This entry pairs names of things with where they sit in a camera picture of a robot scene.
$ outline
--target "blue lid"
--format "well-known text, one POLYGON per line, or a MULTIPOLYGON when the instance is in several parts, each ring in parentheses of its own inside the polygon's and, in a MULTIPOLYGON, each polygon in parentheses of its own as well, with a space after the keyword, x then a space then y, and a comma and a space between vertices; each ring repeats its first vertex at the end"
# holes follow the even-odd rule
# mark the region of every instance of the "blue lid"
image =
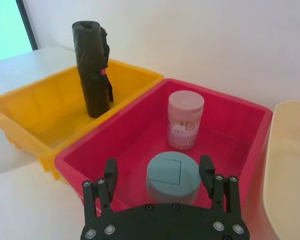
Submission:
POLYGON ((183 153, 160 153, 148 165, 148 192, 158 202, 185 202, 182 198, 196 196, 200 184, 198 164, 183 153))

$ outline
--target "garbage bag roll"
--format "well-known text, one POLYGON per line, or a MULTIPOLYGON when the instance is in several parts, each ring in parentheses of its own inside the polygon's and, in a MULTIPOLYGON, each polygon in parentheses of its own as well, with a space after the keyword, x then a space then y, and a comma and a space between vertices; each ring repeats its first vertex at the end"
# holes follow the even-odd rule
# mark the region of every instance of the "garbage bag roll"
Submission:
POLYGON ((97 118, 110 109, 112 86, 106 75, 110 48, 99 23, 78 21, 72 25, 76 63, 87 112, 97 118))

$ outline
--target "bolt head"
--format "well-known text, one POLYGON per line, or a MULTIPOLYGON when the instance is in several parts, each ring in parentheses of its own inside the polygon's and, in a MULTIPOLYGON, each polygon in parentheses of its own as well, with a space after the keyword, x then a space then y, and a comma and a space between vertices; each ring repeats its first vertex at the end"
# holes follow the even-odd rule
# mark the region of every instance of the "bolt head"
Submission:
POLYGON ((85 238, 86 239, 92 239, 94 238, 96 235, 96 230, 95 229, 89 229, 88 231, 86 231, 85 233, 85 238))
POLYGON ((90 186, 90 184, 91 184, 91 183, 90 183, 89 181, 86 181, 86 182, 83 183, 83 186, 86 186, 86 187, 87 187, 87 186, 90 186))
POLYGON ((145 210, 147 210, 148 212, 152 211, 153 210, 153 205, 151 205, 151 204, 146 205, 145 210))
POLYGON ((172 208, 174 210, 179 210, 180 209, 180 205, 178 205, 177 203, 172 204, 172 208))
POLYGON ((112 233, 114 233, 114 231, 115 231, 115 226, 113 225, 108 225, 104 229, 104 233, 107 235, 111 235, 112 233))
POLYGON ((238 181, 238 179, 237 179, 236 177, 233 177, 233 176, 230 177, 230 180, 231 180, 232 182, 233 182, 233 181, 234 181, 234 182, 237 182, 237 181, 238 181))
POLYGON ((217 231, 223 231, 224 230, 224 225, 223 223, 221 223, 220 221, 215 221, 213 223, 213 227, 217 230, 217 231))
POLYGON ((234 224, 233 225, 233 230, 237 234, 243 234, 244 233, 244 228, 241 225, 239 225, 239 224, 234 224))
POLYGON ((222 180, 222 179, 223 179, 223 177, 222 177, 221 175, 216 175, 215 178, 216 178, 217 180, 222 180))

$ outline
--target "product label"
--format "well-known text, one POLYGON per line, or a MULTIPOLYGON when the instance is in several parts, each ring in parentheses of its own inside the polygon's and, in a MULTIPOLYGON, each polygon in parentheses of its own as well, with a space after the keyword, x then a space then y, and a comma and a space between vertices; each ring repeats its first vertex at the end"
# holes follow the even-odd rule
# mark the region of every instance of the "product label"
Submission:
POLYGON ((169 116, 168 141, 176 149, 185 150, 194 145, 199 127, 200 119, 196 121, 180 121, 169 116))

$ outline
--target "plastic bin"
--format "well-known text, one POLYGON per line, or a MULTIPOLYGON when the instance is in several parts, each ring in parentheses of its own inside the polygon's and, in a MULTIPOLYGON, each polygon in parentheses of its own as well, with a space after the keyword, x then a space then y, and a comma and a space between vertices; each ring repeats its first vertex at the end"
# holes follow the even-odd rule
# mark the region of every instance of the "plastic bin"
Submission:
MULTIPOLYGON (((169 95, 178 90, 195 91, 205 99, 197 142, 184 153, 197 162, 201 155, 208 154, 218 173, 239 176, 244 204, 272 112, 243 99, 173 79, 159 83, 57 156, 56 168, 81 198, 81 183, 103 177, 106 160, 114 157, 119 179, 113 210, 151 202, 145 186, 146 169, 152 157, 174 150, 166 141, 167 106, 169 95)), ((194 205, 210 204, 201 185, 194 205)))
POLYGON ((109 61, 107 73, 114 104, 101 117, 93 119, 86 113, 74 66, 1 95, 0 128, 11 143, 35 156, 58 179, 53 161, 61 150, 163 80, 160 74, 114 60, 109 61))
POLYGON ((259 197, 247 219, 251 240, 300 240, 300 101, 275 108, 259 178, 259 197))

